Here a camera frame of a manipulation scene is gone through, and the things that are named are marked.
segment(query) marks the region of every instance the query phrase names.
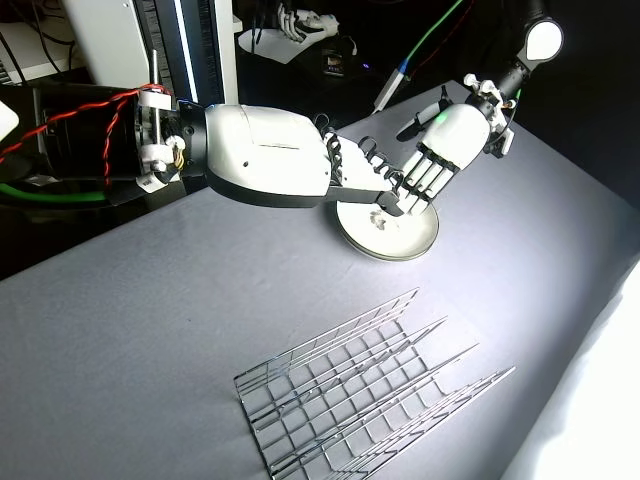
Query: red wire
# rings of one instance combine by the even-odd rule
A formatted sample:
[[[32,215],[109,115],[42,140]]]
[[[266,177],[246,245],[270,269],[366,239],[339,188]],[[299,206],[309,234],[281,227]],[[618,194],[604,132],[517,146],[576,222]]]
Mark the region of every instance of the red wire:
[[[22,137],[20,138],[19,142],[14,143],[13,145],[3,149],[2,152],[0,152],[0,165],[2,164],[2,162],[4,162],[4,160],[6,158],[6,155],[8,153],[11,153],[11,152],[14,152],[14,151],[18,150],[19,148],[21,148],[24,145],[24,142],[26,140],[28,140],[29,138],[31,138],[31,137],[33,137],[35,135],[38,135],[38,134],[44,132],[49,126],[51,126],[52,124],[56,123],[57,121],[63,120],[65,118],[73,117],[73,116],[77,115],[80,112],[84,112],[85,110],[91,110],[91,109],[94,109],[94,108],[103,108],[103,107],[106,107],[107,105],[109,105],[109,104],[111,104],[113,102],[120,101],[120,103],[118,103],[118,106],[116,107],[116,112],[113,115],[113,119],[111,120],[111,122],[107,126],[107,137],[105,139],[105,146],[104,146],[104,150],[102,152],[102,159],[105,162],[105,166],[104,166],[105,181],[107,183],[109,183],[109,171],[111,170],[111,165],[109,165],[108,158],[109,158],[109,143],[110,143],[109,142],[109,138],[111,137],[111,132],[113,131],[113,128],[116,126],[116,123],[118,122],[120,110],[122,109],[122,107],[124,107],[126,105],[127,101],[129,100],[129,97],[131,97],[133,95],[138,95],[138,93],[141,90],[144,90],[145,88],[151,88],[151,89],[155,89],[155,90],[160,90],[163,93],[166,93],[166,94],[169,94],[169,95],[171,94],[171,92],[169,92],[169,90],[167,90],[162,85],[155,85],[153,83],[148,83],[148,84],[142,85],[141,87],[136,88],[134,90],[128,90],[126,92],[118,93],[118,94],[112,96],[111,98],[109,98],[106,102],[85,103],[83,105],[80,105],[75,110],[71,110],[69,112],[58,113],[56,115],[53,115],[51,118],[49,118],[47,120],[46,123],[43,123],[42,125],[38,125],[33,130],[29,130],[27,133],[22,135]]]
[[[447,34],[446,37],[444,37],[444,40],[442,40],[442,42],[440,42],[440,45],[438,45],[438,47],[431,52],[431,55],[429,55],[427,58],[425,58],[422,63],[420,63],[420,65],[418,65],[413,72],[411,73],[411,75],[409,76],[409,78],[413,78],[413,76],[418,72],[418,70],[420,70],[422,67],[424,67],[424,65],[426,63],[429,62],[429,60],[431,60],[433,57],[436,56],[436,54],[440,51],[440,49],[442,48],[442,46],[447,43],[447,40],[449,40],[449,38],[451,38],[451,36],[456,32],[456,30],[458,30],[458,28],[460,28],[460,25],[462,25],[462,22],[464,22],[464,19],[467,18],[467,16],[469,15],[469,12],[471,11],[471,8],[473,7],[473,4],[475,3],[476,0],[471,0],[471,3],[469,4],[469,6],[467,7],[467,9],[464,11],[464,13],[462,14],[462,16],[460,17],[460,19],[458,20],[458,22],[453,26],[453,28],[451,29],[451,31]]]

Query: gray tabletop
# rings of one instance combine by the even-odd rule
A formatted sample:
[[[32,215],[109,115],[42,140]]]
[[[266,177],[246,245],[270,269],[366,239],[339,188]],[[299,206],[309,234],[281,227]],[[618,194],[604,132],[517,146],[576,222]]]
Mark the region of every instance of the gray tabletop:
[[[343,134],[406,158],[395,132],[438,96]],[[326,208],[207,190],[0,283],[0,478],[264,479],[234,375],[416,286],[407,315],[481,342],[459,381],[518,369],[376,478],[498,477],[640,250],[637,212],[514,129],[438,198],[415,261],[366,257]]]

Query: wire rack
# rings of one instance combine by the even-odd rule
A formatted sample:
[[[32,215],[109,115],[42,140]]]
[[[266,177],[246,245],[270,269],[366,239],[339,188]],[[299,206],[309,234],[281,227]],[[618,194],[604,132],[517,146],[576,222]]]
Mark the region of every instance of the wire rack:
[[[400,318],[417,292],[235,378],[272,479],[369,478],[514,370],[443,392],[435,375],[475,346],[427,366],[416,346],[446,318],[406,333]]]

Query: white plate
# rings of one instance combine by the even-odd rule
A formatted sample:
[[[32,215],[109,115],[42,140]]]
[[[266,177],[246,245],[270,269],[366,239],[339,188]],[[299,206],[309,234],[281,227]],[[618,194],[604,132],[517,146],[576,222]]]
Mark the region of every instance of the white plate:
[[[438,235],[433,205],[420,215],[393,217],[378,205],[337,202],[342,231],[355,247],[382,260],[411,260],[425,253]]]

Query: green cable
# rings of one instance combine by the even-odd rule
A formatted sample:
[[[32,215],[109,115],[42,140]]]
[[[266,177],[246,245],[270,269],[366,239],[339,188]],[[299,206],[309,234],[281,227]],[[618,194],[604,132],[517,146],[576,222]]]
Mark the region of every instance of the green cable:
[[[104,192],[67,193],[60,195],[49,193],[31,193],[17,190],[4,183],[0,183],[0,193],[19,198],[20,200],[40,203],[88,203],[103,202],[107,199],[104,195]]]
[[[424,41],[427,39],[427,37],[429,35],[431,35],[433,33],[433,31],[438,28],[440,26],[440,24],[442,22],[444,22],[447,17],[449,15],[451,15],[451,12],[453,12],[458,5],[460,5],[463,2],[463,0],[458,0],[456,3],[454,3],[451,8],[449,8],[449,10],[447,10],[444,15],[442,15],[442,17],[440,17],[440,20],[438,20],[436,23],[433,24],[433,26],[427,30],[427,33],[425,33],[422,38],[420,39],[420,41],[416,44],[415,47],[413,47],[413,50],[411,50],[411,52],[409,53],[409,55],[407,56],[407,59],[405,60],[406,63],[409,63],[409,60],[411,60],[411,57],[413,57],[415,55],[415,53],[418,51],[418,49],[422,46],[422,44],[424,43]]]

